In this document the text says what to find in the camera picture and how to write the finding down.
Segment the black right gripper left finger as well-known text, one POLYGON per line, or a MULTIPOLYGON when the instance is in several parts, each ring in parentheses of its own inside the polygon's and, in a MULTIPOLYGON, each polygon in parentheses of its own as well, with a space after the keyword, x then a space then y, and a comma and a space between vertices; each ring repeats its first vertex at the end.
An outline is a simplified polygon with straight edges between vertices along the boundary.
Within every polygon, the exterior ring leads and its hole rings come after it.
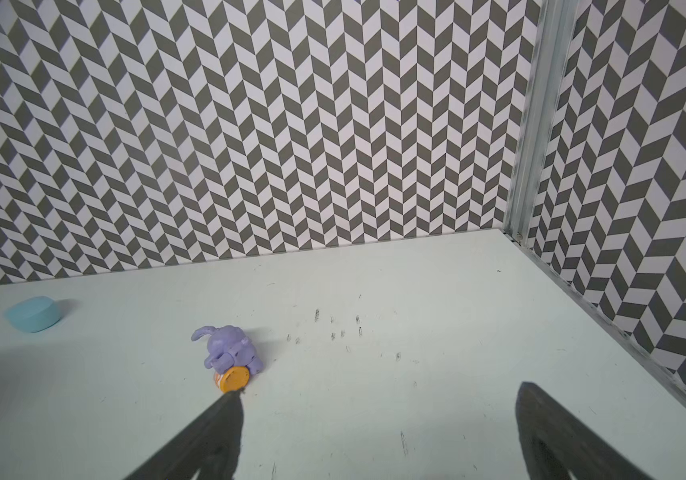
POLYGON ((127 478, 232 479, 244 425, 241 394, 223 394, 127 478))

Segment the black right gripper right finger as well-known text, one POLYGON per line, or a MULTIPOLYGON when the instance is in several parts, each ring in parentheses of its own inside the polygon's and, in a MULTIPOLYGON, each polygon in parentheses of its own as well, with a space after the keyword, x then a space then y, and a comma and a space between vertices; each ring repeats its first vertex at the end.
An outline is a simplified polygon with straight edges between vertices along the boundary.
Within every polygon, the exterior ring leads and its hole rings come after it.
POLYGON ((647 479, 540 386, 520 385, 515 414, 531 479, 647 479))

